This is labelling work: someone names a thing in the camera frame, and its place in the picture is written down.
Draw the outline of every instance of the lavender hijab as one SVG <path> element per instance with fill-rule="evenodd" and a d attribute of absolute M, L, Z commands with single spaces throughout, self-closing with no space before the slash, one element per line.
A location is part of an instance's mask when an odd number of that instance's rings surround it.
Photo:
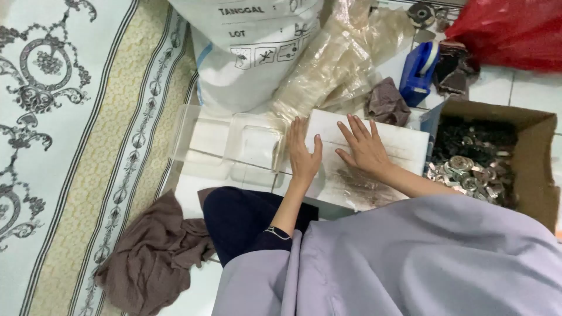
<path fill-rule="evenodd" d="M 526 215 L 414 198 L 233 259 L 213 315 L 562 315 L 562 252 Z"/>

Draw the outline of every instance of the dark sleeve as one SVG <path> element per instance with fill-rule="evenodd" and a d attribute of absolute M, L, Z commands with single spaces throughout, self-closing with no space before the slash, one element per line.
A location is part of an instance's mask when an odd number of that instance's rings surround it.
<path fill-rule="evenodd" d="M 287 250 L 291 251 L 293 239 L 277 227 L 270 226 L 257 235 L 252 245 L 244 252 L 258 250 Z"/>

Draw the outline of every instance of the hand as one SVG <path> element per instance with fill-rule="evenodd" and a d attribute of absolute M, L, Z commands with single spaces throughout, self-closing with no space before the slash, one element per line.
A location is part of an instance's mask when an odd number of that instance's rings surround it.
<path fill-rule="evenodd" d="M 308 187 L 322 162 L 322 140 L 320 135 L 314 137 L 314 153 L 310 154 L 305 146 L 306 120 L 296 117 L 291 122 L 291 129 L 287 137 L 291 168 L 295 183 Z"/>
<path fill-rule="evenodd" d="M 394 169 L 395 165 L 388 159 L 383 143 L 380 141 L 375 121 L 370 121 L 371 133 L 369 133 L 365 124 L 357 115 L 347 114 L 347 120 L 353 133 L 340 121 L 338 127 L 350 145 L 353 156 L 341 148 L 336 149 L 336 153 L 351 166 L 371 174 L 377 180 L 383 180 Z"/>

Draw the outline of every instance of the yellow patterned fabric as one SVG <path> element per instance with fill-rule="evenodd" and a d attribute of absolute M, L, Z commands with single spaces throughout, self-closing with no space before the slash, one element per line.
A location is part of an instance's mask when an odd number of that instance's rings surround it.
<path fill-rule="evenodd" d="M 166 182 L 189 25 L 165 0 L 29 4 L 0 26 L 1 314 L 119 315 L 92 274 Z"/>

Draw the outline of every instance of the navy blue pants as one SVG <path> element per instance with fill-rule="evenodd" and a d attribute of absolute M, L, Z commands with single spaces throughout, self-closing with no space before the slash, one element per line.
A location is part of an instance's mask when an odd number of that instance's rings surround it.
<path fill-rule="evenodd" d="M 234 187 L 209 193 L 203 203 L 203 216 L 223 267 L 247 252 L 269 227 L 282 200 L 282 196 L 273 193 Z M 318 220 L 318 208 L 303 203 L 295 228 L 304 233 L 311 220 Z"/>

